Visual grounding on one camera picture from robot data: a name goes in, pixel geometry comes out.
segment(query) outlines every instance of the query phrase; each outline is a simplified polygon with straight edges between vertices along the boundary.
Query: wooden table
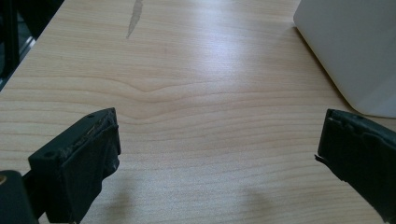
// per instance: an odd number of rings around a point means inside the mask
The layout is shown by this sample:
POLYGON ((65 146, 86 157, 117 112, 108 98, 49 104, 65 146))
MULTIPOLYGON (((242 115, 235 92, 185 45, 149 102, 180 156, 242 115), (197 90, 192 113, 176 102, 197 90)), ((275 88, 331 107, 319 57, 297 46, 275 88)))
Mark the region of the wooden table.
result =
POLYGON ((353 110, 298 0, 139 3, 64 2, 0 93, 0 170, 114 106, 120 169, 83 223, 382 223, 314 160, 326 109, 353 110))

